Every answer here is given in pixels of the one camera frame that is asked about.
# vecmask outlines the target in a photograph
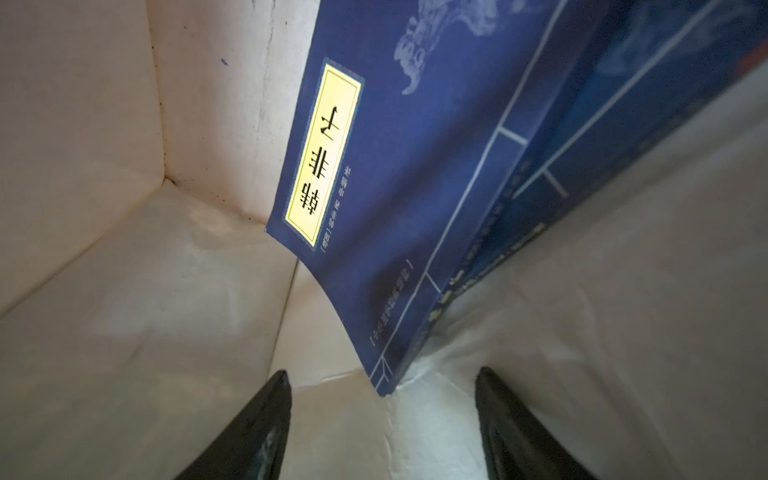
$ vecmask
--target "chinese characters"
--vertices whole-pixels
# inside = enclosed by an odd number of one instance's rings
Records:
[[[406,288],[408,279],[411,277],[413,265],[411,265],[408,260],[406,260],[406,262],[410,268],[403,268],[400,270],[400,275],[395,281],[395,286],[392,288],[392,292],[389,294],[389,298],[386,300],[384,313],[382,313],[382,315],[379,317],[379,320],[376,322],[376,326],[373,328],[373,333],[370,336],[370,340],[373,346],[376,346],[376,342],[379,341],[379,337],[381,336],[384,327],[387,323],[389,323],[390,318],[392,317],[392,310],[397,304],[397,299],[400,297],[400,293],[402,293],[402,291]]]
[[[340,164],[361,91],[362,80],[329,62],[323,65],[310,128],[285,213],[285,221],[312,247],[320,243],[324,250],[327,248],[330,229],[337,221],[334,217],[333,223],[327,225],[329,229],[323,230],[334,199],[342,197],[346,189],[347,180],[344,180],[336,196],[334,190],[341,185],[339,179],[345,176]]]
[[[342,187],[339,188],[340,197],[344,196],[343,187],[348,184],[349,174],[351,173],[352,168],[346,167],[344,169],[344,176],[341,177],[341,180],[339,181],[339,184],[342,185]],[[339,217],[339,208],[341,208],[341,201],[337,199],[333,202],[333,210],[331,210],[331,213],[328,216],[328,227],[326,227],[326,232],[323,234],[323,252],[328,249],[328,243],[331,241],[331,229],[336,226],[336,219]]]

